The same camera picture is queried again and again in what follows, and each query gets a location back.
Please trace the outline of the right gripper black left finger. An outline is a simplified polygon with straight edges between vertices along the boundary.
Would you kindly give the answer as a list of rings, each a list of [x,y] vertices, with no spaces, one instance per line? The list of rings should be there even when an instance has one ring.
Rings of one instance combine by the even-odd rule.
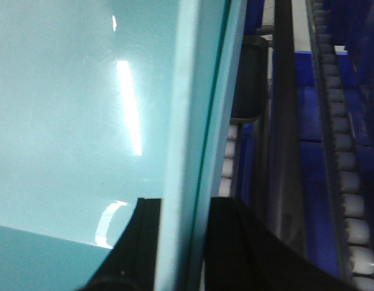
[[[80,289],[153,290],[160,210],[160,199],[139,198],[118,242]]]

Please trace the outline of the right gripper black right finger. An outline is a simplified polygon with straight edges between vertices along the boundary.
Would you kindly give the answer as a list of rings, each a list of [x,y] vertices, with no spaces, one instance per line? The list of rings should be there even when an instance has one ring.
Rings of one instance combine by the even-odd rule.
[[[206,290],[353,290],[274,236],[240,200],[212,198]]]

